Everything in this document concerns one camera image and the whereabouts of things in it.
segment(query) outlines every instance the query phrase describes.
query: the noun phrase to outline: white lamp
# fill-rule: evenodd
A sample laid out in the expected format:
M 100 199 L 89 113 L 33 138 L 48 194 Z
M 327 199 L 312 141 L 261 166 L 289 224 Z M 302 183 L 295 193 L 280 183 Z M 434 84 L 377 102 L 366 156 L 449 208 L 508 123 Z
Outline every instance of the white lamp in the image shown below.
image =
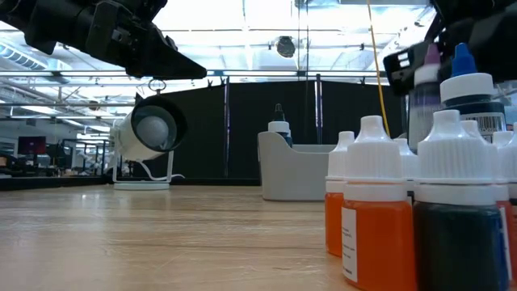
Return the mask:
M 115 157 L 138 162 L 151 181 L 118 181 L 117 166 L 113 167 L 113 182 L 117 190 L 165 190 L 172 179 L 173 150 L 187 132 L 187 120 L 167 97 L 156 95 L 140 101 L 132 112 L 111 130 L 115 142 Z M 169 154 L 167 176 L 154 178 L 145 160 Z

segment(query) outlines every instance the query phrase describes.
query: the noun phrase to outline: black curtain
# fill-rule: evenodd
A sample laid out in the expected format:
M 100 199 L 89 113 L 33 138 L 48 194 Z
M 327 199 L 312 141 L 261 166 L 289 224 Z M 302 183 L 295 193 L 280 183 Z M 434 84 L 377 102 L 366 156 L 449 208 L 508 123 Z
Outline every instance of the black curtain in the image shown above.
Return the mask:
M 267 131 L 277 103 L 282 104 L 293 142 L 317 143 L 314 82 L 230 84 L 230 178 L 259 179 L 257 135 Z
M 188 132 L 174 151 L 173 173 L 187 179 L 225 177 L 225 87 L 195 89 L 164 94 L 171 98 L 187 118 Z M 167 154 L 145 164 L 155 177 L 166 176 Z M 139 166 L 133 176 L 146 177 Z
M 383 87 L 386 115 L 391 137 L 403 132 L 402 100 L 393 95 L 389 87 Z M 360 130 L 363 116 L 382 116 L 379 89 L 374 85 L 345 82 L 322 82 L 323 143 L 336 144 L 338 133 Z

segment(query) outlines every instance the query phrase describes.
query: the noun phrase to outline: desk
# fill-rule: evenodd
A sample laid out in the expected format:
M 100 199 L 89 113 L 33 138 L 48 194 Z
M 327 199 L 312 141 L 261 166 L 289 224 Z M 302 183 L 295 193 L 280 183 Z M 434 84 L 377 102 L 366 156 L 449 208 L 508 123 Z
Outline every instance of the desk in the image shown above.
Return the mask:
M 2 290 L 352 291 L 324 204 L 260 188 L 0 192 Z

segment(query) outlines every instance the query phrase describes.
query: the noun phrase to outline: monitor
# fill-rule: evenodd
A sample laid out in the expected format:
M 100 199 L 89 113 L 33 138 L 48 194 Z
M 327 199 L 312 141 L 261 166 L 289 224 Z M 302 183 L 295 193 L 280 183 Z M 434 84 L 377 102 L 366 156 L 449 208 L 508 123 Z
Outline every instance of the monitor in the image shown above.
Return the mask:
M 46 154 L 46 137 L 18 137 L 18 154 Z

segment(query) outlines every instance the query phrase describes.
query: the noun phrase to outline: blue bottle cap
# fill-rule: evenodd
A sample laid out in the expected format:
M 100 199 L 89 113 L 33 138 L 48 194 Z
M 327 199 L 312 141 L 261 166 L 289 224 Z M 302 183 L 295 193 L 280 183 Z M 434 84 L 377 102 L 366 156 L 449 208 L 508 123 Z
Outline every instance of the blue bottle cap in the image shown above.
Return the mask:
M 456 55 L 452 60 L 452 76 L 477 73 L 476 62 L 470 54 L 469 47 L 461 43 L 456 46 Z

